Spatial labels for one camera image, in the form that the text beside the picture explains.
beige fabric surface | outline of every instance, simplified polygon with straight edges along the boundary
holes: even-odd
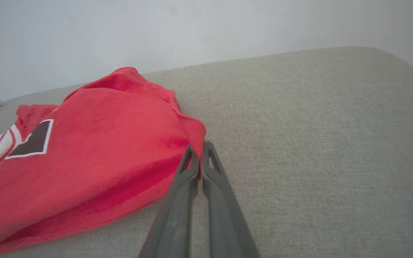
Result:
[[[262,257],[413,257],[411,65],[343,47],[144,76],[204,122]],[[9,101],[0,131],[11,103],[59,103],[72,88]],[[0,257],[137,257],[157,208]],[[208,255],[200,189],[192,257]]]

white wall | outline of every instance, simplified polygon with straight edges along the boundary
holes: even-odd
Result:
[[[0,98],[332,46],[413,64],[413,0],[0,0]]]

upholstered surface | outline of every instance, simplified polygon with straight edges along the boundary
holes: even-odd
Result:
[[[413,257],[413,66],[342,47],[144,76],[204,122],[262,257]],[[79,86],[7,101],[0,134]],[[137,257],[158,205],[0,257]],[[192,257],[208,256],[200,189]]]

red t-shirt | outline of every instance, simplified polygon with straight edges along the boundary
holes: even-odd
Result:
[[[202,122],[121,68],[59,106],[21,105],[0,136],[0,253],[113,222],[163,197]]]

